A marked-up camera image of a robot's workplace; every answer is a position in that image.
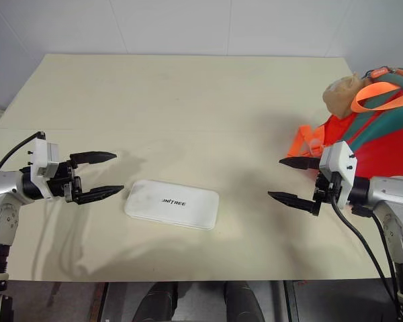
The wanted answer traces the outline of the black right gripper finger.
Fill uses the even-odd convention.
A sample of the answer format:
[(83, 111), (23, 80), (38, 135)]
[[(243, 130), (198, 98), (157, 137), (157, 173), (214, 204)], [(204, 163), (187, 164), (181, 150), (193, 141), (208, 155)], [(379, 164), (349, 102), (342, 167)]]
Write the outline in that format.
[(283, 158), (279, 161), (279, 163), (300, 170), (307, 170), (307, 169), (318, 170), (320, 159), (305, 156), (294, 156)]
[(268, 191), (267, 194), (288, 207), (303, 210), (315, 216), (318, 216), (319, 214), (320, 203), (315, 201), (301, 199), (297, 195), (285, 192)]

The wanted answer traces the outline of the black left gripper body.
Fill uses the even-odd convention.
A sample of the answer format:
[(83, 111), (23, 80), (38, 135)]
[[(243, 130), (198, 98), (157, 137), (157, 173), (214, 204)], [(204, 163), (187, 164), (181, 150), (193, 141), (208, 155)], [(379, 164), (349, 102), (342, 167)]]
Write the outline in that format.
[(66, 202), (82, 203), (81, 179), (75, 174), (78, 165), (73, 160), (61, 162), (48, 187), (54, 197), (64, 197)]

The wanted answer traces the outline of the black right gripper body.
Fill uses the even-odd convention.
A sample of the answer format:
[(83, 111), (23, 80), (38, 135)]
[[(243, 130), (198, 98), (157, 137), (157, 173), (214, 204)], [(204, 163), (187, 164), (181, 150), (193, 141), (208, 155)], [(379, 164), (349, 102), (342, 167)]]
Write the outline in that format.
[(341, 181), (342, 177), (338, 172), (333, 172), (330, 178), (325, 177), (321, 172), (318, 173), (312, 197), (314, 201), (313, 215), (319, 214), (321, 204), (331, 203), (331, 199), (338, 201), (341, 192)]

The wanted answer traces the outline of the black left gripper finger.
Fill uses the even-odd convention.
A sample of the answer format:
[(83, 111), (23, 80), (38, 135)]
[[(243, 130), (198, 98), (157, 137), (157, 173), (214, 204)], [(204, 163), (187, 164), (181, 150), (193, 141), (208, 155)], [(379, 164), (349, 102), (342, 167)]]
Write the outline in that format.
[(124, 188), (124, 185), (101, 186), (91, 189), (86, 193), (76, 194), (76, 204), (84, 205), (96, 201), (104, 200), (112, 195), (119, 193)]
[(98, 164), (116, 158), (117, 155), (111, 152), (80, 152), (70, 155), (73, 164)]

